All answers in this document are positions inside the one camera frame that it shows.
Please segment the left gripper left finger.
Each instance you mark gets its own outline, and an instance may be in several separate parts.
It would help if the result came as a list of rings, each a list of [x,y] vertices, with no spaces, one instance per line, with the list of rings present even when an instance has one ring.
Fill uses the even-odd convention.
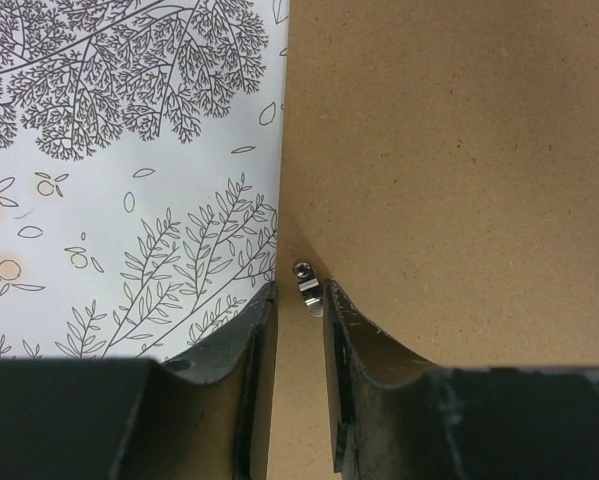
[[[0,479],[263,479],[277,294],[173,359],[0,360]]]

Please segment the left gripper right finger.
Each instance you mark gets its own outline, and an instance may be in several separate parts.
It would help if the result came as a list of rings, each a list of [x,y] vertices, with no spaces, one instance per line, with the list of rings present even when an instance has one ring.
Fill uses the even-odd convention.
[[[599,479],[599,367],[442,367],[324,287],[333,468],[345,479]]]

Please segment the brown cardboard backing board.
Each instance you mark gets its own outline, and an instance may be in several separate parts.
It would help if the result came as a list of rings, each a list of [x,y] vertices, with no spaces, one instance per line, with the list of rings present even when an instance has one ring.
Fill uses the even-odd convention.
[[[268,475],[330,479],[307,261],[420,355],[599,364],[599,1],[295,1]]]

